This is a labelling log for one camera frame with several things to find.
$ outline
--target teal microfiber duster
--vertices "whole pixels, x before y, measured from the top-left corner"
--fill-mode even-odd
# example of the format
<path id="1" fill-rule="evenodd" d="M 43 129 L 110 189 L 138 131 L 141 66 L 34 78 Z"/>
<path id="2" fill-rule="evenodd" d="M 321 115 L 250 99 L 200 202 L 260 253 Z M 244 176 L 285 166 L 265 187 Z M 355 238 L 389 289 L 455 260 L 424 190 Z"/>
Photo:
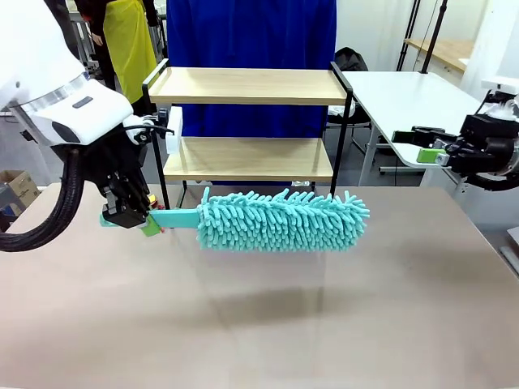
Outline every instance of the teal microfiber duster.
<path id="1" fill-rule="evenodd" d="M 151 211 L 160 227 L 198 229 L 203 249 L 232 251 L 339 251 L 364 234 L 369 210 L 357 196 L 345 201 L 288 189 L 272 196 L 229 194 L 209 198 L 196 209 Z"/>

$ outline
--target blue cloth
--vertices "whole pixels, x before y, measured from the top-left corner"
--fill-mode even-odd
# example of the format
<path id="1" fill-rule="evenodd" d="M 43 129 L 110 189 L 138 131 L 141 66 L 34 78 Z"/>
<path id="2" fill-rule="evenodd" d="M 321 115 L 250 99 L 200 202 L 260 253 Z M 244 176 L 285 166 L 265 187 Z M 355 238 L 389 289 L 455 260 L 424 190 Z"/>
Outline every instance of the blue cloth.
<path id="1" fill-rule="evenodd" d="M 168 0 L 171 66 L 328 69 L 336 0 Z M 185 136 L 318 137 L 322 107 L 184 105 Z"/>

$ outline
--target black corrugated hose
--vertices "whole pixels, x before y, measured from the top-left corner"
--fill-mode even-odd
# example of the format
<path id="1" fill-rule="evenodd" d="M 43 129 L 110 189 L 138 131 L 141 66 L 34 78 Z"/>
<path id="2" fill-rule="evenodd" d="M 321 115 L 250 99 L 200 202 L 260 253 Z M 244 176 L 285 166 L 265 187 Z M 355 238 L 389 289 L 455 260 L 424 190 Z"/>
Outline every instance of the black corrugated hose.
<path id="1" fill-rule="evenodd" d="M 62 188 L 49 217 L 26 233 L 0 233 L 0 251 L 29 251 L 55 239 L 71 223 L 83 195 L 81 155 L 72 149 L 63 164 Z"/>

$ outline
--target yellow cloth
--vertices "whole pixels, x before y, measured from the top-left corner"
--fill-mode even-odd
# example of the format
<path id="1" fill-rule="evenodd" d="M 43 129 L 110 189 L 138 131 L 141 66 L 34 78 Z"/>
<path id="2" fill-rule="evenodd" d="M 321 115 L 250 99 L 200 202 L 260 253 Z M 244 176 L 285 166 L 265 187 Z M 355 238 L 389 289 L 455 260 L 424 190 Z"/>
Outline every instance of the yellow cloth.
<path id="1" fill-rule="evenodd" d="M 157 66 L 142 0 L 109 2 L 103 29 L 122 93 L 133 104 L 143 95 L 144 79 Z"/>

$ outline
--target cardboard box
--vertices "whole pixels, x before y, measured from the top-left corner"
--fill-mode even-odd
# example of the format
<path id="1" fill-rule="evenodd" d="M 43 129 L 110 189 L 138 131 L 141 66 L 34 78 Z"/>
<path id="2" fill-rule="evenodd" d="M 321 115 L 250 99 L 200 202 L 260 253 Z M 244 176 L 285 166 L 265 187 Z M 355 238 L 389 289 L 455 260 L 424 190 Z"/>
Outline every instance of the cardboard box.
<path id="1" fill-rule="evenodd" d="M 39 194 L 29 173 L 23 170 L 0 172 L 0 213 L 19 216 Z"/>

